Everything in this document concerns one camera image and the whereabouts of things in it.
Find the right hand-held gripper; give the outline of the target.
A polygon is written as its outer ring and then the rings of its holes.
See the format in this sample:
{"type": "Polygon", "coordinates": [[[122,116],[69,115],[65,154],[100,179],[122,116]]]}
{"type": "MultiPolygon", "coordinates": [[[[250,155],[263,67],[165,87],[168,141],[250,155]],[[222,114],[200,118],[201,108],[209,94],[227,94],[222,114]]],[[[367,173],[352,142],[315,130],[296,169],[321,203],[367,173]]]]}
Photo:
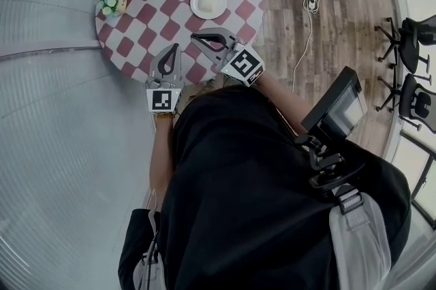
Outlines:
{"type": "Polygon", "coordinates": [[[200,29],[191,34],[191,42],[215,66],[220,74],[250,87],[265,72],[265,62],[249,44],[223,27],[200,29]]]}

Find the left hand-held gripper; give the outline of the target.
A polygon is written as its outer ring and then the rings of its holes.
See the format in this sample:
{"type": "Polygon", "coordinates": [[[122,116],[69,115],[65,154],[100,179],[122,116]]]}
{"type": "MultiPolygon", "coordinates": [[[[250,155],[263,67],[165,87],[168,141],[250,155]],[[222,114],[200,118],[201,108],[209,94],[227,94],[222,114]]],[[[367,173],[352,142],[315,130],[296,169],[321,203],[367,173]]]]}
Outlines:
{"type": "Polygon", "coordinates": [[[175,114],[184,83],[181,80],[181,47],[171,44],[151,62],[146,85],[149,111],[154,114],[175,114]]]}

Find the white round plate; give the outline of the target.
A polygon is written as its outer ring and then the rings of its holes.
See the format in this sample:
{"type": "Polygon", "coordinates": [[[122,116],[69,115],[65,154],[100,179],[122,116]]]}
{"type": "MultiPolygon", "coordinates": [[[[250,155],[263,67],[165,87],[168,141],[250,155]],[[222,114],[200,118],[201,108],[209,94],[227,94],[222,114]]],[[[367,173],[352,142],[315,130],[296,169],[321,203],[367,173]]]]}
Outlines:
{"type": "Polygon", "coordinates": [[[222,15],[225,12],[225,9],[227,8],[227,0],[216,0],[216,7],[215,11],[213,13],[204,13],[201,12],[198,7],[198,0],[190,0],[190,8],[192,12],[199,18],[205,19],[205,20],[212,20],[218,18],[220,15],[222,15]]]}

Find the pale white food piece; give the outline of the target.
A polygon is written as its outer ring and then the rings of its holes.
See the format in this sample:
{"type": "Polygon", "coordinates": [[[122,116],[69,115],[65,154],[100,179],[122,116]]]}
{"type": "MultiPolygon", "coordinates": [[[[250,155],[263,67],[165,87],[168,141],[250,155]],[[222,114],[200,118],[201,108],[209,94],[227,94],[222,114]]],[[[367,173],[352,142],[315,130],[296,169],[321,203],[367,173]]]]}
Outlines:
{"type": "Polygon", "coordinates": [[[216,0],[198,0],[197,7],[201,12],[213,13],[216,7],[216,0]]]}

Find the person's left forearm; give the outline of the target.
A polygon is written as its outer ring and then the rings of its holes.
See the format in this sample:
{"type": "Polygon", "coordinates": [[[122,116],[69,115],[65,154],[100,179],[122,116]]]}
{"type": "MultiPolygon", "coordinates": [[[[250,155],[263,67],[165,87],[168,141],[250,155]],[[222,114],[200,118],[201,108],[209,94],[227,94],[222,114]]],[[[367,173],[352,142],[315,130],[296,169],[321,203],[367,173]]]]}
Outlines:
{"type": "Polygon", "coordinates": [[[172,132],[174,116],[158,114],[155,117],[155,139],[149,170],[150,189],[155,192],[157,205],[163,203],[173,175],[172,132]]]}

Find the person's right forearm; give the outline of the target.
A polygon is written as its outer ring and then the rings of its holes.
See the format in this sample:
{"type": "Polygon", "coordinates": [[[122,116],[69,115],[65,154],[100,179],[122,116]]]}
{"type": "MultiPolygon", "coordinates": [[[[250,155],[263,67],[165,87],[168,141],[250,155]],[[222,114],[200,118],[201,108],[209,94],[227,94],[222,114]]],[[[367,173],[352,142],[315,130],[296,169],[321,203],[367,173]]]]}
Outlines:
{"type": "Polygon", "coordinates": [[[284,119],[298,135],[307,132],[302,125],[302,121],[310,113],[311,106],[304,99],[286,89],[267,71],[255,83],[259,91],[280,111],[284,119]]]}

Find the round table checkered cloth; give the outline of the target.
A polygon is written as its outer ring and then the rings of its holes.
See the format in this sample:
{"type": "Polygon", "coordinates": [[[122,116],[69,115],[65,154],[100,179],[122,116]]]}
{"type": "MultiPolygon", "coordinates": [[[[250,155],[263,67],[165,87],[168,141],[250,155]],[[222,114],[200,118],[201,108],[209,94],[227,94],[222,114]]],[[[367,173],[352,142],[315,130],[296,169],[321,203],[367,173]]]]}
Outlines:
{"type": "Polygon", "coordinates": [[[126,76],[144,82],[152,59],[177,43],[182,51],[182,75],[186,84],[214,77],[211,61],[191,42],[191,34],[209,27],[224,27],[244,42],[252,42],[261,24],[264,0],[227,0],[222,15],[212,20],[197,17],[190,0],[127,0],[119,16],[97,11],[95,26],[104,54],[126,76]]]}

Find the person's olive trousers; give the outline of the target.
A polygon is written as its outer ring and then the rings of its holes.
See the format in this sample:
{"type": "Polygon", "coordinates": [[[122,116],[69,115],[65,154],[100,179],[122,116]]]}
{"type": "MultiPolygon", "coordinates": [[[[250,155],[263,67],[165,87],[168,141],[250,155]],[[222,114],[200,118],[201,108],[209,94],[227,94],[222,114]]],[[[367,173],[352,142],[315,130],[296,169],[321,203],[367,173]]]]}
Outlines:
{"type": "Polygon", "coordinates": [[[185,88],[185,91],[187,93],[187,103],[193,101],[196,97],[199,97],[203,94],[234,85],[239,86],[243,84],[238,80],[219,74],[216,75],[214,78],[207,80],[206,82],[201,82],[197,85],[187,86],[185,88]]]}

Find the black chest monitor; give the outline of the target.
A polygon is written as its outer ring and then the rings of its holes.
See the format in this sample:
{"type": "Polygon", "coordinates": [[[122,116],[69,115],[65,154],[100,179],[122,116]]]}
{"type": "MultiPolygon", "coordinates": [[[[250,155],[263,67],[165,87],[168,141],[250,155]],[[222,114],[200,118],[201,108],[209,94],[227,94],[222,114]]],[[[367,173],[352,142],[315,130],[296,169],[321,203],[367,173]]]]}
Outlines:
{"type": "Polygon", "coordinates": [[[321,142],[346,139],[367,113],[357,73],[346,66],[302,121],[309,134],[321,142]]]}

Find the person's black shirt torso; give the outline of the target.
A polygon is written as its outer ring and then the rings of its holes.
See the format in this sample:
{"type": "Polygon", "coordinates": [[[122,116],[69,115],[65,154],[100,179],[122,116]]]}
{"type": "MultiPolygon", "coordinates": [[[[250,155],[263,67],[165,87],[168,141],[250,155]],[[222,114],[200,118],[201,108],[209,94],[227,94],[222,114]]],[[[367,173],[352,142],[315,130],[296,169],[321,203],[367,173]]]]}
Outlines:
{"type": "Polygon", "coordinates": [[[376,290],[399,260],[410,191],[393,165],[350,141],[365,166],[351,219],[309,184],[309,158],[259,89],[196,97],[174,121],[173,175],[130,218],[121,290],[376,290]]]}

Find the black office chair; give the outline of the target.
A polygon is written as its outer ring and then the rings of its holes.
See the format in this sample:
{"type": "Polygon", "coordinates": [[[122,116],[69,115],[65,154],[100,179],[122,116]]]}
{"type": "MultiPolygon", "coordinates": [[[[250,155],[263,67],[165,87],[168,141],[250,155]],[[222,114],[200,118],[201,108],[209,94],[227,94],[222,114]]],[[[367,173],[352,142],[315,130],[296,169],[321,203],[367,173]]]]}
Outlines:
{"type": "Polygon", "coordinates": [[[390,69],[398,64],[400,57],[403,65],[411,73],[416,73],[418,63],[423,62],[426,65],[426,73],[430,74],[430,55],[426,58],[420,56],[420,47],[436,45],[436,14],[421,21],[406,18],[398,29],[395,29],[391,17],[386,18],[386,21],[390,23],[391,33],[379,25],[374,26],[374,30],[381,31],[390,42],[384,56],[378,57],[377,61],[385,61],[394,51],[395,63],[391,64],[390,69]]]}
{"type": "Polygon", "coordinates": [[[390,85],[378,76],[377,80],[389,89],[390,94],[381,106],[375,107],[375,110],[379,112],[390,101],[394,101],[395,97],[399,97],[399,118],[416,128],[417,131],[425,125],[431,133],[436,134],[436,92],[424,88],[417,79],[432,85],[432,75],[407,74],[402,85],[397,84],[396,79],[394,79],[394,84],[390,85]]]}

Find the black monitor mount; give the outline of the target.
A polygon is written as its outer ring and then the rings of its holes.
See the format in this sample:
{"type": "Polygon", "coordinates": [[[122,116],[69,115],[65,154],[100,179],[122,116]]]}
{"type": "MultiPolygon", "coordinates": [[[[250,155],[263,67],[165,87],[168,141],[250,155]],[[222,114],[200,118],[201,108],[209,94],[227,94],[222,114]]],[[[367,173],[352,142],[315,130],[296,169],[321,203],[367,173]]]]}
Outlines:
{"type": "Polygon", "coordinates": [[[364,159],[345,142],[324,145],[314,135],[299,135],[295,144],[307,148],[311,169],[315,172],[309,184],[322,199],[330,199],[334,190],[349,181],[364,166],[364,159]]]}

